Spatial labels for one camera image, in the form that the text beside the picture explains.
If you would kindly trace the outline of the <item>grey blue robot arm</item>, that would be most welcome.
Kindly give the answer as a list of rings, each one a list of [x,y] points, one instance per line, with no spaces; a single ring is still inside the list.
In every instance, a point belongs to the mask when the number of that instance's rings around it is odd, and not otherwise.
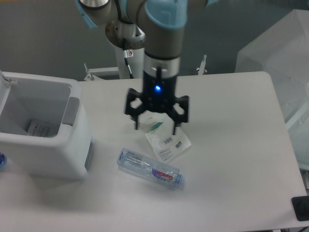
[[[145,111],[167,114],[177,128],[189,120],[189,97],[176,97],[183,37],[188,13],[207,0],[77,0],[85,20],[94,26],[112,21],[137,26],[144,37],[142,92],[130,88],[125,114],[138,122]]]

